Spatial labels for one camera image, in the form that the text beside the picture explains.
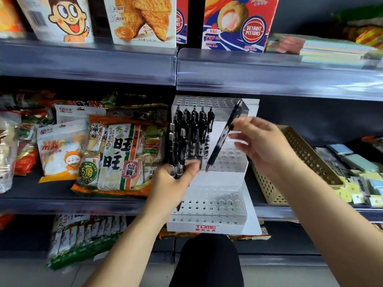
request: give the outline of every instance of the hand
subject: hand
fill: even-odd
[[[275,124],[248,117],[235,119],[233,126],[234,131],[241,133],[232,133],[229,137],[248,143],[235,142],[235,146],[245,152],[257,171],[267,178],[273,180],[281,171],[289,170],[301,162]]]
[[[199,171],[199,164],[199,160],[188,160],[185,173],[180,179],[174,179],[169,175],[172,168],[170,164],[157,168],[143,212],[159,219],[162,227],[184,197],[186,188]]]

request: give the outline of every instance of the plastic basket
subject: plastic basket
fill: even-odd
[[[317,173],[329,186],[335,190],[345,187],[343,181],[336,173],[320,158],[309,144],[290,126],[278,126],[285,135],[287,141],[295,153],[304,163]],[[262,176],[251,163],[251,168],[256,175],[259,186],[268,204],[288,205],[278,189],[266,177]]]

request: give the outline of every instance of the right hand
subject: right hand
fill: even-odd
[[[277,125],[261,118],[247,117],[236,118],[233,126],[233,131],[241,133],[232,133],[229,137],[248,143],[235,142],[236,148],[245,152],[257,171],[267,178],[273,180],[281,171],[290,170],[301,162]]]

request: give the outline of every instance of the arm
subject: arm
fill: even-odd
[[[278,127],[241,118],[230,134],[257,170],[278,188],[341,286],[379,286],[383,233],[296,156]]]
[[[199,171],[199,161],[188,161],[185,173],[178,180],[169,175],[169,168],[166,164],[157,169],[142,212],[127,227],[84,287],[139,286],[158,232]]]

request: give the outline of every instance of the cream puff image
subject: cream puff image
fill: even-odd
[[[240,31],[242,24],[249,17],[249,11],[244,4],[231,1],[222,7],[218,14],[218,28],[224,32]]]

